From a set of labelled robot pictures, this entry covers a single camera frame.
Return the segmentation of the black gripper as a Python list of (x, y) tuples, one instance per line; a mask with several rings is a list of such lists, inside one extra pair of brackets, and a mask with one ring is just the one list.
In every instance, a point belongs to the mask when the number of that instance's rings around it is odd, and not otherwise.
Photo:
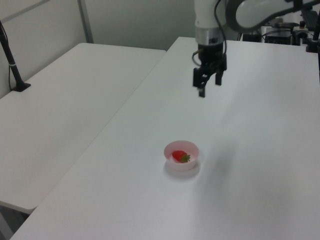
[(227, 55), (224, 51), (224, 44), (198, 44), (198, 50), (192, 54), (192, 61), (198, 66), (193, 69), (193, 87), (197, 88), (198, 96), (204, 98), (208, 82), (207, 75), (215, 74), (215, 84), (222, 85), (223, 75), (227, 70)]

